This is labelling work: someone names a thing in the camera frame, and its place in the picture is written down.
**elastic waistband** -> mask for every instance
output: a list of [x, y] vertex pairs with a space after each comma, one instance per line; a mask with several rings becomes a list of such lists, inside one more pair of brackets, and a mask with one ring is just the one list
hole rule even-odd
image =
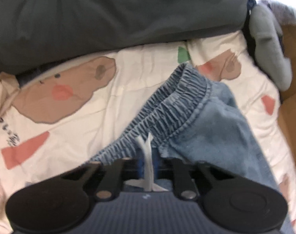
[[154, 137], [151, 146], [158, 147], [194, 121], [210, 92], [211, 82], [191, 64], [182, 63], [147, 100], [121, 136], [91, 161], [107, 164], [119, 158], [135, 157], [136, 137], [142, 136], [146, 140], [149, 132]]

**drawstring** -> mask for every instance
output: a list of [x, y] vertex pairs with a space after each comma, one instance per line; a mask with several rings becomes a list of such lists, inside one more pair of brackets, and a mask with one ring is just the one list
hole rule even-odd
[[146, 141], [142, 138], [142, 136], [136, 137], [136, 141], [143, 151], [144, 155], [144, 179], [130, 179], [124, 182], [126, 185], [142, 187], [146, 192], [161, 192], [168, 191], [167, 189], [158, 186], [154, 183], [154, 169], [152, 162], [152, 149], [151, 149], [151, 141], [153, 140], [153, 135], [149, 132], [148, 138]]

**denim fabric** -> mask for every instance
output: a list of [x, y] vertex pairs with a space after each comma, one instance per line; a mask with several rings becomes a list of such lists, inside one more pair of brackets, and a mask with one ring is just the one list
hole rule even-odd
[[[206, 161], [279, 190], [229, 88], [206, 79], [190, 64], [178, 66], [121, 136], [91, 160], [109, 164], [135, 157], [135, 138], [146, 140], [149, 132], [152, 150], [163, 158]], [[288, 218], [281, 230], [293, 233]]]

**gray pillow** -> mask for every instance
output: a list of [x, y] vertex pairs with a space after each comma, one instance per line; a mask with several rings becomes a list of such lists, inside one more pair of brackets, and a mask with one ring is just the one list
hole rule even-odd
[[247, 0], [0, 0], [0, 71], [240, 29]]

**jeans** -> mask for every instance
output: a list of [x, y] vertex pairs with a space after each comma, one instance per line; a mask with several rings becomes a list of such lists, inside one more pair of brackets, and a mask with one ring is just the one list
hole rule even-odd
[[[152, 151], [163, 158], [206, 161], [260, 184], [278, 186], [229, 88], [183, 63], [148, 99], [121, 136], [91, 158], [110, 164], [135, 157], [136, 137], [153, 135]], [[281, 231], [292, 234], [287, 217]]]

